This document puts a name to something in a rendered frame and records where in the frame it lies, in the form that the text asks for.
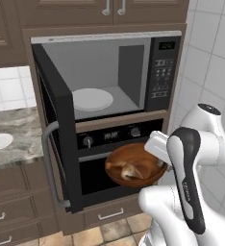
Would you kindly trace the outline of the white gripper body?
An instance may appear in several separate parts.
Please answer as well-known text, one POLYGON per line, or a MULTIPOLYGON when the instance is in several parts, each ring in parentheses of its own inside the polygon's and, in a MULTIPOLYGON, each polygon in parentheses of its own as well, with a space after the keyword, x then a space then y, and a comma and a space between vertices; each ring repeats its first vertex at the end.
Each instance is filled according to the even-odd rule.
POLYGON ((156 157, 159 161, 169 163, 169 155, 166 150, 168 135, 160 131, 153 131, 144 145, 144 150, 156 157))

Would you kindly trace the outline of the brown wooden bowl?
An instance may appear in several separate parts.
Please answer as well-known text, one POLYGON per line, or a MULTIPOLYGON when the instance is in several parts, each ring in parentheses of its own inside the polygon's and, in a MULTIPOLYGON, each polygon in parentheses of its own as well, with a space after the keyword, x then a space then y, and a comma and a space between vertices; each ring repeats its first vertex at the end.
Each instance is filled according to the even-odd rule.
POLYGON ((159 160, 153 155, 144 150, 144 143, 131 143, 116 148, 105 161, 105 171, 108 176, 117 184, 128 187, 144 187, 152 185, 166 171, 167 164, 159 164, 159 160), (143 180, 123 180, 120 176, 120 170, 112 168, 106 169, 107 161, 125 160, 134 163, 138 166, 140 173, 143 175, 143 180))

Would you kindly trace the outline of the brown chicken drumstick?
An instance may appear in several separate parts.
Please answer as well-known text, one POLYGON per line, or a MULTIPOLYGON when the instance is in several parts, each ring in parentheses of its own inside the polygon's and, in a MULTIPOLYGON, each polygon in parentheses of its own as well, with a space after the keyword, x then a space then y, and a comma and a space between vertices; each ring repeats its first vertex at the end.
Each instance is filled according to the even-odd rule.
POLYGON ((107 161, 106 162, 106 169, 110 170, 112 168, 117 168, 120 170, 120 176, 123 180, 143 180, 144 177, 140 173, 138 166, 134 163, 130 163, 125 160, 119 160, 119 161, 107 161))

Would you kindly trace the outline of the black microwave oven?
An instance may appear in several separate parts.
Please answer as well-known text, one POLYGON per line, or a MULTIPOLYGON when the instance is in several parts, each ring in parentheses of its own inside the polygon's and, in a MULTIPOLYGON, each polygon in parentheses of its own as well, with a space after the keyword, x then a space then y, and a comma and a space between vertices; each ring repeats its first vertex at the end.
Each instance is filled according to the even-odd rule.
POLYGON ((33 37, 56 66, 71 93, 104 89, 112 104, 100 111, 79 111, 78 121, 107 115, 166 110, 182 33, 156 31, 33 37))

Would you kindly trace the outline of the white microwave turntable plate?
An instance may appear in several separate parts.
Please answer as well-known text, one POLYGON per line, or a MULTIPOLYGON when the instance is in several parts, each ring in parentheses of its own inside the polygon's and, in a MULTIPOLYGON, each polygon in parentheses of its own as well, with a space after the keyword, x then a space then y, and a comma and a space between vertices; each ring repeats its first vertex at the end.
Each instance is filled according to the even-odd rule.
POLYGON ((74 108, 79 111, 100 111, 113 103, 113 97, 104 89, 82 88, 72 92, 74 108))

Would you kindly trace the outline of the black microwave door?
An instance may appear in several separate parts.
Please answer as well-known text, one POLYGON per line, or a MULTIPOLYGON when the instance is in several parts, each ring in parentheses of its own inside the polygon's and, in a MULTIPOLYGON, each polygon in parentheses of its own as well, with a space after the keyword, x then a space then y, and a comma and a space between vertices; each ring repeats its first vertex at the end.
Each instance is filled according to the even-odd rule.
POLYGON ((80 179, 79 157, 75 127, 73 97, 63 77, 52 63, 41 44, 33 44, 32 51, 36 64, 36 72, 53 104, 59 123, 62 160, 68 189, 68 201, 73 213, 84 208, 80 179))

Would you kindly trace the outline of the brown upper cupboard door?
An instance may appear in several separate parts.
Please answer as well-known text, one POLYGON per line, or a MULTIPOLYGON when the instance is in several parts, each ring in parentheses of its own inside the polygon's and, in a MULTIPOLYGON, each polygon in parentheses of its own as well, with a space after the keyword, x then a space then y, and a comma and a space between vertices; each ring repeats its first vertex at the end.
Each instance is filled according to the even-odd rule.
POLYGON ((112 25, 110 0, 15 0, 23 28, 112 25))
POLYGON ((189 0, 126 0, 126 13, 117 14, 122 0, 112 0, 114 24, 184 23, 189 0))

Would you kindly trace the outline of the small white plate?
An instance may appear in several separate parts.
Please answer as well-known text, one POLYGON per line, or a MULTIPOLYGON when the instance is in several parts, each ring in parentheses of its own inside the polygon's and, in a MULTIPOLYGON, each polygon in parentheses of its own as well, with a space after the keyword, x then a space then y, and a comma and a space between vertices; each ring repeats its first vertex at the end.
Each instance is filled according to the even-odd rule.
POLYGON ((0 150, 8 147, 13 142, 13 136, 10 134, 0 134, 0 150))

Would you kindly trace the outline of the black built-in oven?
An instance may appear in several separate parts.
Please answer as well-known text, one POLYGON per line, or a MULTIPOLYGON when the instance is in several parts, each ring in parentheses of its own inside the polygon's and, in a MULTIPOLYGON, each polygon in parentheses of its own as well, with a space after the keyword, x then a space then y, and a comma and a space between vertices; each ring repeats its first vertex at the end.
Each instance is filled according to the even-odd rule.
MULTIPOLYGON (((77 134, 79 158, 113 152, 116 148, 131 143, 144 143, 145 145, 153 131, 161 131, 162 129, 163 120, 155 119, 79 133, 77 134), (139 128, 140 136, 131 136, 133 128, 139 128), (86 136, 93 138, 90 148, 83 143, 86 136)), ((114 182, 105 171, 106 159, 79 162, 83 204, 85 207, 134 195, 142 189, 142 187, 122 186, 114 182)))

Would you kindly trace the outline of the brown drawer under oven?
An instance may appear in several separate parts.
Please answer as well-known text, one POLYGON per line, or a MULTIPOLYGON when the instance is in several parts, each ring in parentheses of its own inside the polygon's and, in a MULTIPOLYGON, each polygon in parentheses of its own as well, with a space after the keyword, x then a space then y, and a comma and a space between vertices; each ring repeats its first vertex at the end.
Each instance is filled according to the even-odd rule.
POLYGON ((139 213, 141 213, 141 209, 138 205, 137 195, 127 196, 125 198, 115 199, 106 203, 85 208, 85 224, 86 228, 88 229, 112 223, 114 221, 131 217, 139 213), (105 216, 119 212, 120 208, 124 208, 123 214, 105 220, 98 219, 98 214, 105 216))

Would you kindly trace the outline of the brown base drawer front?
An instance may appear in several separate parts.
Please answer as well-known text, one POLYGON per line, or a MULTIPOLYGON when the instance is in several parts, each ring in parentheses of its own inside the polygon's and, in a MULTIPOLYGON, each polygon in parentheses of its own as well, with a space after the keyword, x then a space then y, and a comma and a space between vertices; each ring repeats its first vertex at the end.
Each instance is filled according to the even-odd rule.
POLYGON ((41 201, 52 201, 42 161, 0 169, 0 201, 25 195, 35 195, 41 201))
POLYGON ((49 234, 56 233, 58 227, 53 220, 44 219, 34 224, 23 225, 15 228, 9 228, 0 232, 0 242, 9 239, 12 236, 12 242, 3 246, 15 246, 17 244, 38 239, 49 234))
POLYGON ((34 200, 30 196, 0 201, 0 215, 2 212, 6 213, 6 217, 0 220, 0 228, 19 225, 38 217, 34 200))

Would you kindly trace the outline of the brown wall cupboard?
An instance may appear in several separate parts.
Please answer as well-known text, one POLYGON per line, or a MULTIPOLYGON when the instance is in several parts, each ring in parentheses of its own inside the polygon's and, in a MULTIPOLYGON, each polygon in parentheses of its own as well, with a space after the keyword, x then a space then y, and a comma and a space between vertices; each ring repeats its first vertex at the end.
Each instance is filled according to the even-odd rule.
POLYGON ((0 67, 27 64, 16 3, 14 0, 0 0, 0 67))

